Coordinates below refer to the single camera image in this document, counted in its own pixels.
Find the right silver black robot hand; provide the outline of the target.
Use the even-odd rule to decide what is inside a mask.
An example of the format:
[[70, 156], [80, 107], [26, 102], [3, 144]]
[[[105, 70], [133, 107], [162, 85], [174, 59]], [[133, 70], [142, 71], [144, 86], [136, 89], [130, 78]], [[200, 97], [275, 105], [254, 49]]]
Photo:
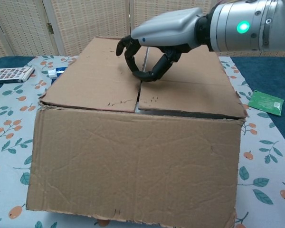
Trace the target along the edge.
[[[130, 35], [122, 38], [116, 47], [116, 55], [124, 54], [132, 74], [144, 82], [162, 78], [183, 53], [209, 44], [211, 15], [203, 15], [200, 8], [170, 11], [155, 16], [136, 27]], [[156, 47], [162, 57], [151, 71], [139, 70], [135, 54], [141, 47]]]

